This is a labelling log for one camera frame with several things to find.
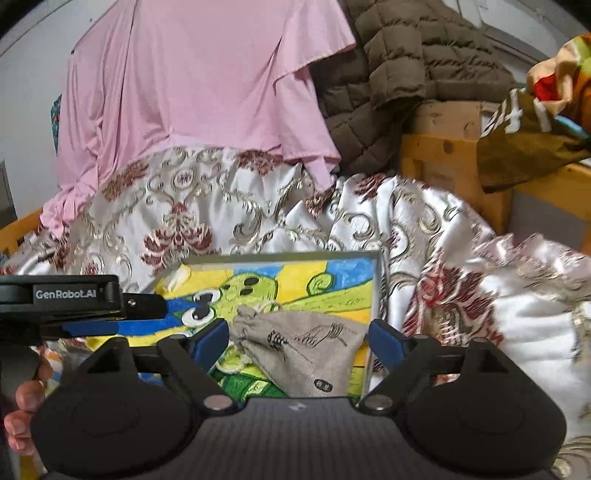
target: pink shirt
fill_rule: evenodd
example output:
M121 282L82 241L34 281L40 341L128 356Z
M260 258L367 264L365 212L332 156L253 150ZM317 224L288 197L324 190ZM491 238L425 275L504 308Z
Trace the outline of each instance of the pink shirt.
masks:
M188 139L302 159L328 187L307 65L354 42L336 0L118 0L72 54L42 223L61 235L113 172Z

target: cartoon eye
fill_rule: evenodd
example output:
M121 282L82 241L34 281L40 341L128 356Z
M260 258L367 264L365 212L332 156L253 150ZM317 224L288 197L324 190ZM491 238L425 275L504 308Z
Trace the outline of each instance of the cartoon eye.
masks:
M206 305L208 303L217 302L221 296L222 295L218 289L212 288L211 290L198 291L195 295L193 295L193 301L201 305Z
M183 325L196 328L211 322L214 317L215 314L212 308L207 305L198 305L183 313L181 320L183 321Z

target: quilted jacket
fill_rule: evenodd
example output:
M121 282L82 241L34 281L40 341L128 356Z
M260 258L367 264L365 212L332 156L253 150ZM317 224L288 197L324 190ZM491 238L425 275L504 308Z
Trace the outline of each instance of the quilted jacket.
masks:
M421 101L499 102L514 85L486 37L441 0L339 1L357 46L311 73L345 174L395 169Z

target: gray cloth bag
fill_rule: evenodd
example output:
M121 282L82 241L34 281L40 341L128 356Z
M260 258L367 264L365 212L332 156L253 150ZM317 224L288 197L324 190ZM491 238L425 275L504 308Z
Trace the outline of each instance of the gray cloth bag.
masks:
M368 326L315 312L241 305L230 337L290 397L344 397Z

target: finger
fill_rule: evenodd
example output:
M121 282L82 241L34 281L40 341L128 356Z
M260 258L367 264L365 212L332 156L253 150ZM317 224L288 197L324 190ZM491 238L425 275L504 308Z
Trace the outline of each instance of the finger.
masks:
M42 382L46 382L52 376L53 376L53 369L51 368L50 363L46 359L41 358L41 364L39 365L39 368L37 369L37 375L35 376L35 379L40 380Z
M4 419L4 428L10 436L30 437L31 436L31 418L32 414L26 411L17 410L6 415Z
M34 380L19 385L16 396L18 408L29 412L35 412L45 400L43 385Z
M8 437L8 444L19 455L32 455L35 453L35 446L31 439Z

